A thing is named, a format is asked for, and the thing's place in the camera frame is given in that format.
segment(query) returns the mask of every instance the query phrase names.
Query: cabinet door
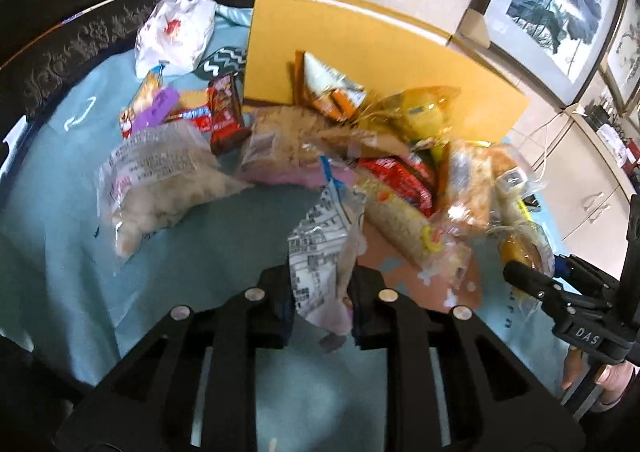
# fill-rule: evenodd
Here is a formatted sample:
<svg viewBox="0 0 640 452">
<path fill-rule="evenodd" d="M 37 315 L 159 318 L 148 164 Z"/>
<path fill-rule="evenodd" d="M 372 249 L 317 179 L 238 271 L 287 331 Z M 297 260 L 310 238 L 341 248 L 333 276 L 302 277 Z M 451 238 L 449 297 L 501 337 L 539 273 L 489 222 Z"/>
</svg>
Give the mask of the cabinet door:
<svg viewBox="0 0 640 452">
<path fill-rule="evenodd" d="M 570 254 L 575 254 L 620 279 L 625 263 L 628 223 L 629 201 L 618 187 L 564 240 L 564 246 Z"/>
<path fill-rule="evenodd" d="M 607 163 L 573 124 L 548 156 L 542 191 L 560 236 L 565 238 L 618 187 Z"/>
</svg>

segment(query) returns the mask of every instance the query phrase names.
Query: red snack wrapper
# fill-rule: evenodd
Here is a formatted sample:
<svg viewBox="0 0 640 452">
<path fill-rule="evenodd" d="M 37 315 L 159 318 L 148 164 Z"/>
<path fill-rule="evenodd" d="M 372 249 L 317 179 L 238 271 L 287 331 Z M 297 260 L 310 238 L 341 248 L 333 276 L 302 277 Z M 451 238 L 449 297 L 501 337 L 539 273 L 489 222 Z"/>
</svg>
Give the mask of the red snack wrapper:
<svg viewBox="0 0 640 452">
<path fill-rule="evenodd" d="M 244 126 L 235 74 L 213 79 L 207 92 L 212 114 L 211 151 L 219 156 L 240 146 L 251 129 Z"/>
<path fill-rule="evenodd" d="M 167 124 L 176 120 L 189 120 L 200 132 L 211 132 L 213 120 L 206 90 L 181 92 L 178 105 L 164 122 Z"/>
<path fill-rule="evenodd" d="M 399 158 L 361 159 L 358 165 L 393 189 L 425 217 L 433 215 L 433 193 Z"/>
</svg>

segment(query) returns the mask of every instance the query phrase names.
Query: white plastic bag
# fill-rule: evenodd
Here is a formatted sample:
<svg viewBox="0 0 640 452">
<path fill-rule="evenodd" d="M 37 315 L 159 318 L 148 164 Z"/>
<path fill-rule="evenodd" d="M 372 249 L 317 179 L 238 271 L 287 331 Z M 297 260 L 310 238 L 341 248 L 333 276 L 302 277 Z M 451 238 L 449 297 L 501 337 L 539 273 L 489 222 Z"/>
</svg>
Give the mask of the white plastic bag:
<svg viewBox="0 0 640 452">
<path fill-rule="evenodd" d="M 136 37 L 136 76 L 161 61 L 164 74 L 184 75 L 198 64 L 213 33 L 213 0 L 161 0 Z"/>
<path fill-rule="evenodd" d="M 139 130 L 98 171 L 98 212 L 119 257 L 145 236 L 178 223 L 196 205 L 250 185 L 222 174 L 200 132 L 187 121 Z"/>
</svg>

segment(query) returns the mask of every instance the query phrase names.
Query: red candy wrapper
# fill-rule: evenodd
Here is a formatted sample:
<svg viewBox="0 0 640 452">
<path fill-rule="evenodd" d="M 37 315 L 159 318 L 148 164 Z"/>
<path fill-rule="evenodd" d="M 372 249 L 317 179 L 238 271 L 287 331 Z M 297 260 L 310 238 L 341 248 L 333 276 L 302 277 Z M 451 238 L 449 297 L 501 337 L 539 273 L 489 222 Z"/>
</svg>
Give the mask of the red candy wrapper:
<svg viewBox="0 0 640 452">
<path fill-rule="evenodd" d="M 210 132 L 213 125 L 211 109 L 209 105 L 203 105 L 195 109 L 174 109 L 165 119 L 165 123 L 176 120 L 189 120 L 200 132 Z"/>
<path fill-rule="evenodd" d="M 369 170 L 402 199 L 420 210 L 422 215 L 427 218 L 433 215 L 433 192 L 421 178 L 414 174 L 414 172 L 418 174 L 416 168 L 419 168 L 420 174 L 429 177 L 427 182 L 431 181 L 430 174 L 433 172 L 430 172 L 431 170 L 421 161 L 413 158 L 361 159 L 358 165 Z"/>
<path fill-rule="evenodd" d="M 218 156 L 240 146 L 251 129 L 244 126 L 235 74 L 212 80 L 207 92 L 212 114 L 211 151 Z"/>
</svg>

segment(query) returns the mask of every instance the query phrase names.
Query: cabinet handle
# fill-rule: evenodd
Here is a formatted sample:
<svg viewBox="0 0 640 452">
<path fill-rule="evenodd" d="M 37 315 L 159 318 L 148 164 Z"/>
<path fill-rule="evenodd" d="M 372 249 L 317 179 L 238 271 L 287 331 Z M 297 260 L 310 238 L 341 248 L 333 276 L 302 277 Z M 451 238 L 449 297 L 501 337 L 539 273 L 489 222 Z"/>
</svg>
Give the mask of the cabinet handle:
<svg viewBox="0 0 640 452">
<path fill-rule="evenodd" d="M 611 205 L 604 205 L 601 206 L 595 213 L 595 217 L 591 216 L 589 218 L 589 222 L 593 225 L 593 223 L 595 223 L 601 215 L 603 215 L 604 212 L 606 212 L 607 210 L 609 210 L 611 208 Z"/>
<path fill-rule="evenodd" d="M 598 199 L 602 199 L 603 197 L 604 197 L 604 192 L 600 192 L 599 194 L 593 195 L 593 199 L 589 202 L 587 206 L 584 207 L 584 211 L 587 212 L 589 209 L 591 209 L 591 207 L 594 206 L 594 204 L 596 204 L 596 201 Z"/>
</svg>

